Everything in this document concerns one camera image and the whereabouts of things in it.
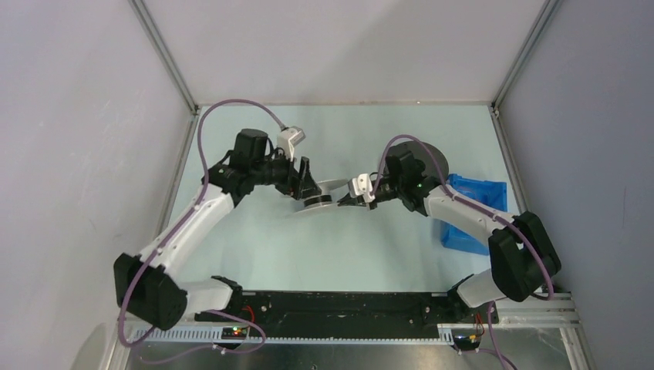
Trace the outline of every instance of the blue plastic container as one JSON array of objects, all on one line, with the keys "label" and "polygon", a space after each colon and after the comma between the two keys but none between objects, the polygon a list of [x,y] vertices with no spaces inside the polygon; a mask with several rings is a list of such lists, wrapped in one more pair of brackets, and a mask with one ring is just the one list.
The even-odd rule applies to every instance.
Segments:
[{"label": "blue plastic container", "polygon": [[[447,179],[454,189],[466,197],[498,210],[507,210],[507,183],[472,180],[455,173],[452,173]],[[470,235],[447,222],[441,221],[441,223],[440,242],[445,248],[484,256],[489,254],[488,248]]]}]

